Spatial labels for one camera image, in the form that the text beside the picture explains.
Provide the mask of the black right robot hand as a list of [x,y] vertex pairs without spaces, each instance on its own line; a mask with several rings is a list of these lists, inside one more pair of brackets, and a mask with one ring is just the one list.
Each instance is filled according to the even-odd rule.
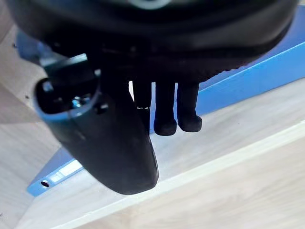
[[288,32],[296,0],[8,0],[22,59],[46,78],[36,112],[107,188],[155,187],[149,137],[198,132],[199,85],[257,60]]

